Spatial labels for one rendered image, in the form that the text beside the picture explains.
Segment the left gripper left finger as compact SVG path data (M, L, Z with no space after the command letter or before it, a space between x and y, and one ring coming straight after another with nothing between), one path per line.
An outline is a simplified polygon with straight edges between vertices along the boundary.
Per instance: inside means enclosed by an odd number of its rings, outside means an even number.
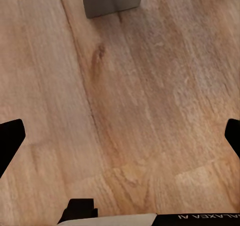
M0 178L25 139L21 119L0 124Z

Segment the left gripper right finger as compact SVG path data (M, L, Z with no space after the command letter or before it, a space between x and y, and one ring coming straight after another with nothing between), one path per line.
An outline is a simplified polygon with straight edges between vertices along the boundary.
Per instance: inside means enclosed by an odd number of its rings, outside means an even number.
M240 120L229 119L225 129L225 138L240 158Z

